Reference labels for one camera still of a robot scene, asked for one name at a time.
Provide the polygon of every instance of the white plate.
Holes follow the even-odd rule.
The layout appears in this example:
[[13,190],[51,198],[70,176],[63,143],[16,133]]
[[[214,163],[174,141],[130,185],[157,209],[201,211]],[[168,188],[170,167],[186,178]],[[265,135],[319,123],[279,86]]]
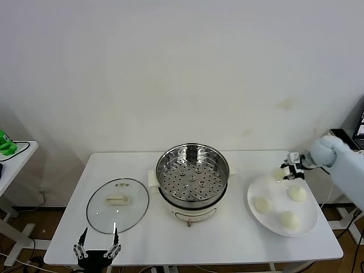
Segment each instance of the white plate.
[[15,151],[14,154],[12,154],[12,155],[3,155],[2,153],[0,153],[0,161],[6,160],[8,158],[11,158],[14,155],[17,155],[21,151],[25,150],[25,148],[28,146],[28,143],[16,143],[16,145],[18,146],[18,149]]
[[[307,191],[307,198],[303,202],[295,202],[288,196],[288,188],[293,185],[301,185]],[[272,204],[270,212],[264,214],[255,209],[254,198],[266,197]],[[316,200],[307,183],[302,179],[276,181],[266,176],[249,185],[247,193],[249,207],[257,220],[271,231],[288,237],[300,237],[308,234],[317,223],[319,213],[317,212]],[[280,213],[291,210],[300,218],[300,228],[290,230],[284,227],[280,221]]]

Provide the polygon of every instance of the green object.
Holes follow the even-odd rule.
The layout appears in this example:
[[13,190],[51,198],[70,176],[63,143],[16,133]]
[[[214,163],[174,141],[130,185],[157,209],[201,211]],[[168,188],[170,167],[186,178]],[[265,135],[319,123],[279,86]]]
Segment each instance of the green object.
[[0,130],[0,152],[3,155],[13,155],[18,146],[10,140],[4,131]]

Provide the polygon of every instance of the glass lid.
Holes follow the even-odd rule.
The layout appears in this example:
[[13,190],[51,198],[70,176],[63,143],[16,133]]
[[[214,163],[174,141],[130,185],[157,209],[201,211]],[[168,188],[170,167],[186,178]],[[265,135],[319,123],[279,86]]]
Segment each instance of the glass lid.
[[131,229],[144,216],[149,205],[146,187],[131,178],[119,178],[101,186],[89,200],[86,216],[98,232],[113,234]]

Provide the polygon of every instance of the dough ball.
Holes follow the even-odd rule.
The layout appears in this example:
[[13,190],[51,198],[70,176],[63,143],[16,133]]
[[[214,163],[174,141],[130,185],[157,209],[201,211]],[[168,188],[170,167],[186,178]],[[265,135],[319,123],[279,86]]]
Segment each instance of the dough ball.
[[293,211],[288,210],[280,214],[282,225],[291,230],[300,228],[300,218]]
[[265,197],[256,197],[254,198],[254,206],[257,211],[260,213],[268,213],[272,209],[272,205],[269,200]]
[[303,202],[306,200],[307,194],[306,190],[302,186],[295,185],[288,189],[288,196],[296,202]]

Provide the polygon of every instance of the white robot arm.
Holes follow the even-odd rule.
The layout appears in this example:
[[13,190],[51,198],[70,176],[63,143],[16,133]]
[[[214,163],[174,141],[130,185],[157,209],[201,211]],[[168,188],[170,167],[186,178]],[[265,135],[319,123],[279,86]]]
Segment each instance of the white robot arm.
[[315,141],[304,154],[290,153],[281,165],[285,179],[304,178],[304,169],[322,167],[331,175],[333,183],[364,210],[364,155],[352,151],[336,136],[324,136]]

